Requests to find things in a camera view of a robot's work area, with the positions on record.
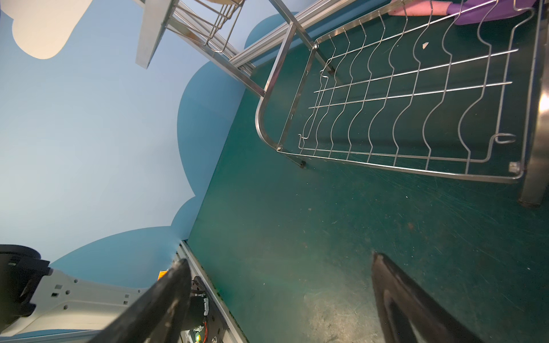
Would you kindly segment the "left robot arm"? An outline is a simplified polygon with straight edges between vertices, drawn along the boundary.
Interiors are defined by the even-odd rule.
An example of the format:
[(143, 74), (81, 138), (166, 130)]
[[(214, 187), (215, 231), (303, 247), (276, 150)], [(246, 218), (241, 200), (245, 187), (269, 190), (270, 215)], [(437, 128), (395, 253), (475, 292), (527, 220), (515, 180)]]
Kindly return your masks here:
[(1, 246), (1, 336), (103, 330), (146, 291), (90, 282), (50, 267), (30, 247)]

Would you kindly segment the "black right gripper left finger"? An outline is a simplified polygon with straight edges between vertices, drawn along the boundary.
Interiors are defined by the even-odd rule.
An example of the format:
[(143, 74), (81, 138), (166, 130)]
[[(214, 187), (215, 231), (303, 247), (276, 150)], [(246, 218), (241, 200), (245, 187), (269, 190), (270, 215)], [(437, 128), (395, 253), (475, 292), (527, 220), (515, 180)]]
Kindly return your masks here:
[(190, 265), (181, 259), (91, 341), (178, 342), (190, 307), (190, 292)]

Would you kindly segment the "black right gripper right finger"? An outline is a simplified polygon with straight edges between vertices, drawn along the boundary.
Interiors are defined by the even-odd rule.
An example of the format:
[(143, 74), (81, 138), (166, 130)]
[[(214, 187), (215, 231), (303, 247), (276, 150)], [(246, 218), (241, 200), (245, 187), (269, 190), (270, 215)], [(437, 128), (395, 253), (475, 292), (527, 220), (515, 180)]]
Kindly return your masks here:
[(481, 342), (441, 307), (386, 254), (374, 252), (371, 271), (380, 326), (386, 342)]

